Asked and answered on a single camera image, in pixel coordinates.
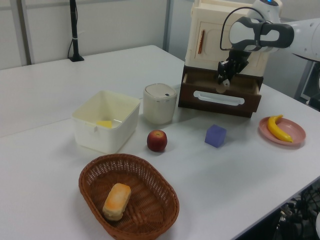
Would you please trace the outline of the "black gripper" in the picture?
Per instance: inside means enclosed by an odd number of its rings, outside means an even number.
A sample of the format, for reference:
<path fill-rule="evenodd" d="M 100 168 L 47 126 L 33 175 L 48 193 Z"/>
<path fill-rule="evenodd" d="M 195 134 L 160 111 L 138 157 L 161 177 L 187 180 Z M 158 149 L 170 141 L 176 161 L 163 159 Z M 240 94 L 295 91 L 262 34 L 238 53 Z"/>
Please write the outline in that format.
<path fill-rule="evenodd" d="M 222 84 L 225 80 L 231 82 L 234 75 L 240 73 L 249 64 L 249 56 L 250 53 L 247 51 L 230 50 L 227 60 L 218 63 L 218 84 Z"/>

